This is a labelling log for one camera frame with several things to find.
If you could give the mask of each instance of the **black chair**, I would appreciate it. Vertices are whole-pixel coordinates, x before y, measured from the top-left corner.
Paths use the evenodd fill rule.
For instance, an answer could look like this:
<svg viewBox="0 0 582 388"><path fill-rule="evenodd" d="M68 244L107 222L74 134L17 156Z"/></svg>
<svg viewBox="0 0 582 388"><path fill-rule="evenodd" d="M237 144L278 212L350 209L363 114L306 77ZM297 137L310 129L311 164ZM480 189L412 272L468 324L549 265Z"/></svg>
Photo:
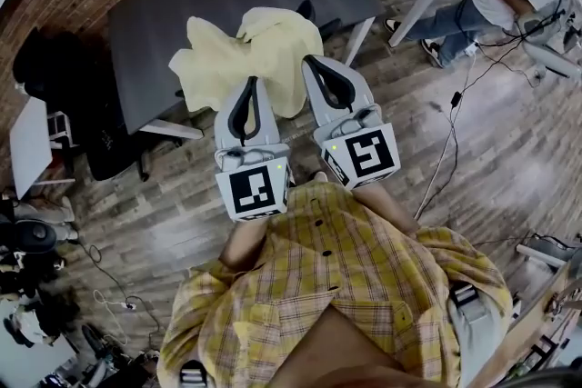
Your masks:
<svg viewBox="0 0 582 388"><path fill-rule="evenodd" d="M310 0L304 0L296 10L301 16L311 23L316 25L316 9L314 8ZM321 40L323 42L327 41L332 35L342 28L342 21L339 18L331 20L324 25L318 26L319 35L321 35Z"/></svg>
<svg viewBox="0 0 582 388"><path fill-rule="evenodd" d="M147 180L142 153L152 136L127 133L113 71L99 64L77 36L48 38L33 29L16 55L13 74L29 95L69 117L96 180L111 178L133 163Z"/></svg>

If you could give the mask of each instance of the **table leg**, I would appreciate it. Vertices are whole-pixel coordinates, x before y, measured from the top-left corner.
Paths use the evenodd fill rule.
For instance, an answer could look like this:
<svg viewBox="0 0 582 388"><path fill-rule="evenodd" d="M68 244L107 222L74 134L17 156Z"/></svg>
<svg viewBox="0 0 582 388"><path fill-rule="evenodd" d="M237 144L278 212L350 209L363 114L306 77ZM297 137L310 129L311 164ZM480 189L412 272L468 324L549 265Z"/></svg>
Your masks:
<svg viewBox="0 0 582 388"><path fill-rule="evenodd" d="M417 0L410 12L402 20L402 25L394 32L388 43L392 47L396 47L400 44L400 41L404 39L406 33L410 31L410 28L418 21L426 9L433 3L434 0Z"/></svg>
<svg viewBox="0 0 582 388"><path fill-rule="evenodd" d="M67 183L74 183L76 181L75 178L64 178L62 180L44 180L44 181L37 181L33 183L33 186L47 186L50 184L67 184Z"/></svg>
<svg viewBox="0 0 582 388"><path fill-rule="evenodd" d="M360 45L366 39L367 32L370 30L370 27L374 23L376 19L375 16L364 20L362 23L358 23L354 26L354 30L352 31L352 35L349 36L349 40L347 41L346 50L344 52L344 63L347 66L350 66L354 61L354 57L357 54L357 51L360 48Z"/></svg>
<svg viewBox="0 0 582 388"><path fill-rule="evenodd" d="M166 136L183 137L185 139L202 139L204 133L199 129L183 124L165 122L164 120L153 120L149 124L142 126L139 131L147 133L164 134Z"/></svg>

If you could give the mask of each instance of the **sneaker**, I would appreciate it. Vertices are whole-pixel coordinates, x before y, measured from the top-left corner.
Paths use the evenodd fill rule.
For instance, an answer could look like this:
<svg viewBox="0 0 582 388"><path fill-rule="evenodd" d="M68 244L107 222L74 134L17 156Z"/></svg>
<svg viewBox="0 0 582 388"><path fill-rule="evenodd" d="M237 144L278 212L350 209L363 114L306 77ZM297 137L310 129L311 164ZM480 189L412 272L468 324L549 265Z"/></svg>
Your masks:
<svg viewBox="0 0 582 388"><path fill-rule="evenodd" d="M431 41L430 39L423 39L420 41L420 45L424 49L424 51L430 57L430 61L433 63L434 66L438 66L439 68L445 68L438 58L438 53L440 52L440 45L437 44L435 41Z"/></svg>
<svg viewBox="0 0 582 388"><path fill-rule="evenodd" d="M384 28L393 35L394 32L398 29L398 27L402 25L399 21L396 20L384 20Z"/></svg>

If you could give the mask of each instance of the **black cable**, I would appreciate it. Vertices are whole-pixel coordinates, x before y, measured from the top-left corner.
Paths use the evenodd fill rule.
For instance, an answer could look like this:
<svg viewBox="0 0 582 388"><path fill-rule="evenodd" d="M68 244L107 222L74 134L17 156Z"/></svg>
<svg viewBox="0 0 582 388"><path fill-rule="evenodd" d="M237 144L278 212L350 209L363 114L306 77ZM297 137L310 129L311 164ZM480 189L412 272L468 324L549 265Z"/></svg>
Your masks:
<svg viewBox="0 0 582 388"><path fill-rule="evenodd" d="M481 54L483 54L483 55L484 55L486 58L488 58L489 60L491 60L491 62L495 62L495 61L496 61L495 59L493 59L493 58L491 58L489 55L487 55L487 54L485 53L485 51L484 51L484 50L481 48L481 46L480 46L480 45L478 45L477 47L479 47L479 50L481 51ZM532 89L536 89L538 86L540 86L540 85L541 85L541 82L540 82L540 83L537 83L537 85L532 85L532 84L531 84L531 81L529 81L529 78L527 77L527 74L526 74L526 72L524 72L523 70L514 70L514 69L513 69L511 66L509 66L509 65L508 65L508 64L506 64L505 62L501 62L501 61L499 61L498 63L499 63L500 65L503 65L503 66L504 66L504 67L505 67L507 70L509 70L511 73L515 73L515 74L520 74L520 75L523 75L523 76L526 78L526 80L527 80L527 83L529 84L529 87L531 87Z"/></svg>
<svg viewBox="0 0 582 388"><path fill-rule="evenodd" d="M119 281L113 276L111 275L107 270L105 270L104 268L102 268L99 264L101 263L101 260L103 259L103 255L101 254L101 251L99 250L99 248L97 246L95 246L94 244L91 244L89 246L89 249L87 250L87 248L85 247L85 245L81 242L81 240L79 239L79 245L81 246L81 248L83 249L83 251L85 252L85 254L87 255L87 257L89 257L89 259L91 259L91 262L93 263L93 265L95 266L95 268L97 270L99 270L100 272L102 272L103 274L107 275L109 277L109 279L115 283L115 285L117 286L117 288L119 289L119 291L121 292L121 294L124 296L125 299L125 304L132 304L130 303L131 299L136 299L137 301L141 302L141 304L144 306L145 312L150 316L150 318L156 323L156 329L150 333L147 334L147 345L148 345L148 349L155 349L154 346L152 345L152 335L153 334L157 334L160 332L162 326L160 325L160 322L156 319L156 317L149 311L149 309L147 309L146 303L144 302L144 300L135 295L135 294L130 294L127 295L127 293L125 292L124 287L119 283ZM95 258L92 254L92 252L95 251L97 253L97 257Z"/></svg>
<svg viewBox="0 0 582 388"><path fill-rule="evenodd" d="M546 234L540 235L540 234L537 234L536 232L533 232L533 234L529 235L530 233L532 233L532 231L528 230L524 236L509 236L509 237L504 238L504 239L496 239L496 240L492 240L492 241L482 241L481 243L471 243L471 244L473 246L480 246L483 244L496 244L496 243L504 243L504 242L508 242L508 241L516 241L516 240L526 241L526 240L530 240L530 239L540 239L540 240L546 241L550 244L554 244L553 242L556 241L556 242L562 244L566 249L576 249L576 247L574 247L574 246L568 246L567 244L562 243L558 238L555 238L554 236L548 236Z"/></svg>
<svg viewBox="0 0 582 388"><path fill-rule="evenodd" d="M480 76L478 76L478 77L477 77L477 78L476 78L476 79L475 79L475 80L474 80L474 81L473 81L473 82L472 82L470 85L466 85L466 86L463 88L463 91L461 91L461 93L459 93L459 94L460 94L460 97L461 97L461 98L463 98L463 96L465 95L465 92L467 91L467 89L469 89L470 87L474 86L474 85L477 83L477 81L479 81L479 80L480 80L482 77L484 77L484 76L485 76L485 75L486 75L486 74L487 74L487 73L488 73L488 72L491 70L491 68L493 68L495 65L497 65L497 64L502 64L503 66L505 66L505 67L509 68L509 67L508 67L506 64L504 64L504 63L502 62L502 60L503 60L503 59L504 59L506 56L508 56L508 55L509 55L511 52L513 52L514 50L516 50L516 49L519 47L519 45L520 45L521 43L522 43L522 41L519 41L519 43L517 43L517 45L516 45L515 47L512 47L511 49L509 49L507 52L505 52L503 55L501 55L501 57L500 57L500 58L498 58L497 60L493 60L491 57L489 57L489 56L488 56L487 58L489 58L489 60L492 60L492 61L493 61L493 64L491 64L491 66L489 66L489 67L488 67L488 69L487 69L487 70L486 70L486 71L485 71L483 74L481 74ZM456 101L456 102L457 102L457 104L459 104L459 103L460 103L460 99L458 99L456 96L453 96L453 101ZM423 206L422 206L422 207L419 209L418 213L416 214L416 218L420 218L420 215L422 215L422 213L425 211L425 209L428 207L428 205L429 205L429 204L430 204L430 203L431 203L431 202L432 202L432 201L433 201L433 200L434 200L434 199L435 199L435 198L436 198L436 197L437 197L437 196L438 196L440 193L442 193L442 191L443 191L443 190L444 190L444 189L445 189L445 188L446 188L446 187L447 187L447 186L450 184L450 182L452 181L452 179L453 179L453 176L454 176L454 174L455 174L455 171L457 170L457 165L458 165L458 140L457 140L457 131L456 131L456 129L455 129L455 124L454 124L454 122L453 122L453 118L452 118L452 115L453 115L453 109L454 109L455 107L456 107L456 105L454 105L454 104L453 104L453 105L451 105L451 111L450 111L450 114L449 114L449 117L448 117L448 118L447 118L447 116L445 115L445 118L447 118L447 121L448 121L448 122L450 123L450 125L451 125L451 132L453 133L453 138L455 139L455 164L453 165L453 169L451 170L451 173L450 173L450 175L448 176L448 179L447 179L447 181L446 181L446 182L445 182L445 183L444 183L442 186L440 186L440 187L439 187L439 188L438 188L438 189L437 189L437 190L436 190L436 191L433 193L433 195L431 195L431 196L430 196L430 198L428 199L428 201L427 201L427 202L426 202L426 203L425 203L425 204L424 204L424 205L423 205Z"/></svg>

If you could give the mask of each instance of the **wooden floor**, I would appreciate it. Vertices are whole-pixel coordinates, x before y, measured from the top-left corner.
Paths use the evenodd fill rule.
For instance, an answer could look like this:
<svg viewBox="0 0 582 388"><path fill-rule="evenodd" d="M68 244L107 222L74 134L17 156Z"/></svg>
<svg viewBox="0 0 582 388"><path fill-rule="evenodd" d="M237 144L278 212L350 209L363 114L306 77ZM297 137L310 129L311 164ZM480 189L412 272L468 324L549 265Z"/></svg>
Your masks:
<svg viewBox="0 0 582 388"><path fill-rule="evenodd" d="M414 2L383 1L390 15L400 15ZM345 35L335 38L326 46L327 54L339 57L345 41ZM499 57L504 50L487 52ZM533 74L521 49L505 62ZM479 54L470 79L490 64ZM382 106L385 121L396 131L402 170L386 181L386 187L412 212L437 165L449 132L445 115L470 65L465 57L456 70L440 70L431 67L416 44L392 50L380 23L356 58L355 66ZM206 135L203 140L179 148L159 145L150 155L151 177L146 183L140 182L135 169L98 183L79 166L83 179L69 191L82 240L101 250L100 265L123 283L127 293L144 299L163 327L186 269L216 257L232 228L215 183L213 119L212 112L196 118ZM513 291L526 292L524 276L529 275L524 275L523 260L514 253L518 238L532 232L566 238L579 231L581 123L579 83L548 74L532 89L523 75L497 65L466 93L456 124L457 171L421 223L456 229L489 254ZM279 122L282 138L292 146L291 164L298 181L323 166L311 139L314 129L308 105L296 119ZM451 144L436 185L448 178L453 163ZM507 238L515 239L500 242ZM82 320L119 336L107 310L93 297L93 290L99 289L108 300L122 301L115 284L78 247L68 245L64 254L68 267L55 287L73 286ZM127 351L146 348L148 333L156 326L143 306L138 312L119 305L111 308L130 339ZM162 336L163 330L153 334L153 344L159 345ZM78 335L73 339L84 347Z"/></svg>

